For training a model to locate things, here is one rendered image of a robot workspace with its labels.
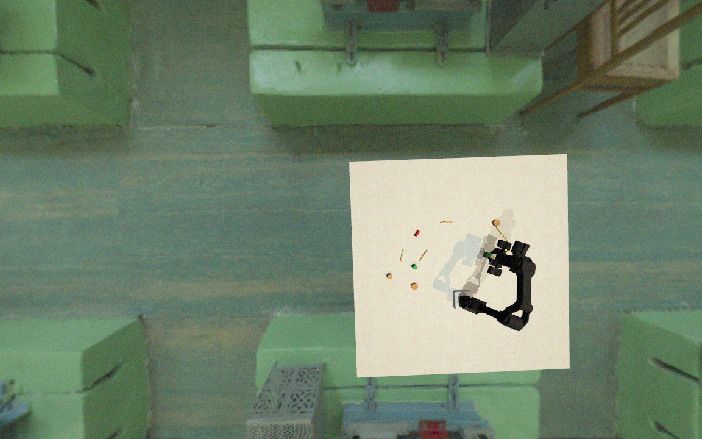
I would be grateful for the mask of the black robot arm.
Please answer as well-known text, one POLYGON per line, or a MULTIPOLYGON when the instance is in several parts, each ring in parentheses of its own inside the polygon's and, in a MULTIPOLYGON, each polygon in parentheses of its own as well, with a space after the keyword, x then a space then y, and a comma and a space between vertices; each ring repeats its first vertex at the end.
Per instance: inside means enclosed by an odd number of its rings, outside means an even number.
POLYGON ((504 311, 498 311, 487 307, 487 302, 478 298, 459 296, 459 306, 475 314, 482 312, 492 316, 505 327, 517 331, 523 330, 529 322, 530 312, 534 309, 531 305, 531 278, 535 275, 536 264, 530 257, 525 256, 529 247, 529 244, 515 241, 511 249, 513 255, 508 255, 504 259, 505 266, 510 267, 509 271, 517 275, 517 301, 513 305, 506 307, 504 311), (520 318, 512 314, 519 310, 523 310, 523 316, 520 318))

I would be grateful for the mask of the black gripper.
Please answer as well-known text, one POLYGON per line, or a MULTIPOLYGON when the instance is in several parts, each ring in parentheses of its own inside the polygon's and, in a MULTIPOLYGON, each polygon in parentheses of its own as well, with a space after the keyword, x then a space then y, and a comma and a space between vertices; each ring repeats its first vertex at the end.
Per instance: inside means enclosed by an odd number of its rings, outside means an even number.
POLYGON ((499 268, 501 268, 502 266, 505 266, 504 259, 506 256, 508 256, 507 254, 505 254, 505 249, 510 251, 511 243, 509 243, 507 241, 500 240, 500 241, 498 241, 497 245, 500 248, 495 248, 492 252, 490 252, 491 254, 497 254, 495 259, 488 257, 489 264, 491 266, 488 268, 487 272, 495 275, 496 277, 500 277, 503 270, 501 270, 499 268), (494 266, 494 267, 492 267, 492 266, 494 266))

